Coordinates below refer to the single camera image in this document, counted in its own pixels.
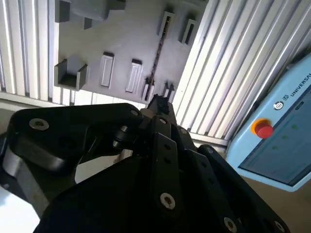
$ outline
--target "screw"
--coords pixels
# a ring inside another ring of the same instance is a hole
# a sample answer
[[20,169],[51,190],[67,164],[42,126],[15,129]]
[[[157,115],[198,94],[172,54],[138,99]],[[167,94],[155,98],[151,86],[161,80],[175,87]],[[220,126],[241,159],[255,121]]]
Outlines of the screw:
[[213,154],[213,153],[214,153],[213,150],[212,150],[211,148],[209,148],[209,147],[207,147],[207,151],[208,151],[208,153],[210,153],[210,154]]
[[173,210],[175,208],[175,204],[176,204],[175,200],[168,193],[162,193],[160,195],[160,201],[161,201],[162,205],[164,205],[164,207],[169,209],[169,210]]
[[182,134],[187,134],[187,130],[185,130],[184,128],[180,128],[180,131]]
[[166,120],[160,118],[160,121],[161,121],[163,124],[166,124]]
[[274,221],[274,223],[276,224],[277,228],[279,228],[279,229],[280,229],[280,231],[285,232],[284,227],[283,227],[283,226],[282,226],[279,222]]
[[237,226],[230,218],[225,217],[224,223],[225,223],[225,226],[228,228],[228,230],[231,231],[232,233],[236,233],[238,231]]
[[138,112],[136,112],[135,110],[131,110],[131,114],[138,116]]
[[126,132],[127,129],[128,129],[127,126],[125,126],[125,125],[121,126],[121,131]]
[[34,118],[29,121],[29,126],[33,128],[34,130],[40,130],[45,131],[50,126],[46,120],[40,119],[40,118]]
[[8,189],[10,187],[10,185],[8,183],[5,183],[4,185],[2,185],[2,188],[4,189]]

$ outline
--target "red button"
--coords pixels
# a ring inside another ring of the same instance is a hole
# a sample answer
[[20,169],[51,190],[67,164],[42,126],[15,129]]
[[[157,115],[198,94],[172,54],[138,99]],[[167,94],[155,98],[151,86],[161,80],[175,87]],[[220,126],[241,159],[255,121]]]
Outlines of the red button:
[[272,136],[273,134],[273,127],[269,124],[268,121],[264,121],[262,123],[259,123],[255,127],[255,132],[258,137],[262,139],[267,139],[268,137]]

